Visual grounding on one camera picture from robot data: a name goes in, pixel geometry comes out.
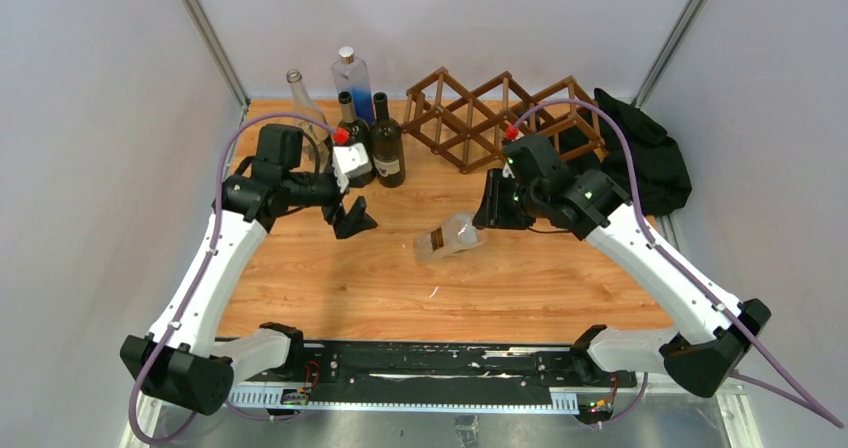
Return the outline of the clear bottle black label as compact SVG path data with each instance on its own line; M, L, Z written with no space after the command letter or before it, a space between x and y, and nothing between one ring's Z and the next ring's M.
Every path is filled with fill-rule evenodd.
M294 111L315 121L326 123L326 118L317 104L312 100L302 80L302 74L297 69L290 69L286 79L292 94ZM324 171L331 158L330 133L319 125L298 120L297 127L304 131L303 154L318 171Z

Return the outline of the blue square glass bottle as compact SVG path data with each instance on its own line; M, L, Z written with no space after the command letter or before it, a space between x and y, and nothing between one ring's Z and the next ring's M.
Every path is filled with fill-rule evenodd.
M338 50L338 59L331 66L331 73L338 93L350 93L355 112L368 125L375 122L372 90L368 66L350 46Z

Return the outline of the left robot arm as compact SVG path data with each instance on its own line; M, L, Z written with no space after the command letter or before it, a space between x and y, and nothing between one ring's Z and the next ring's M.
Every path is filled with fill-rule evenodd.
M145 336L128 336L121 347L142 393L211 415L235 385L263 371L283 381L301 378L307 367L301 330L267 322L226 342L216 333L247 262L278 219L316 207L338 239L376 228L363 197L350 209L343 205L350 181L372 168L366 148L344 129L330 138L329 164L301 172L303 132L267 124L256 153L219 183L204 242L176 294Z

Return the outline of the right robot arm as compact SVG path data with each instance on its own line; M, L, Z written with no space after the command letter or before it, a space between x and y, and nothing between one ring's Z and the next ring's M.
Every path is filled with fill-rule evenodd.
M519 135L503 154L504 167L487 173L476 228L528 230L546 219L624 269L672 320L658 330L591 326L571 348L575 379L592 386L612 372L656 373L712 397L770 320L767 305L715 285L653 229L623 188L599 170L574 172L547 137Z

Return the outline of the clear bottle black cap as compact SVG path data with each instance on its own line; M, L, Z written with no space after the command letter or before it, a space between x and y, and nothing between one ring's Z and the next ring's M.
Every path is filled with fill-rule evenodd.
M428 263L483 245L486 238L473 217L471 212L457 212L419 235L413 245L416 261Z

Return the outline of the olive green wine bottle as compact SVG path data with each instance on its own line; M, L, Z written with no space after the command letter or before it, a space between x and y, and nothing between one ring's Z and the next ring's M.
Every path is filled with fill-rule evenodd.
M348 143L361 143L366 150L367 159L369 161L370 170L350 181L354 188L363 188L370 184L376 177L376 169L372 165L372 140L369 132L368 124L360 118L355 111L353 97L349 91L342 91L338 94L338 102L341 110L341 121L338 123L340 128L344 128L349 133Z

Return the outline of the dark wine bottle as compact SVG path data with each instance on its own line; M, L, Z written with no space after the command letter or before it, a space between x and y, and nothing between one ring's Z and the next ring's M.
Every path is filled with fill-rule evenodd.
M387 188L402 185L406 178L405 155L400 125L390 116L384 92L373 95L375 121L371 126L372 160L379 182Z

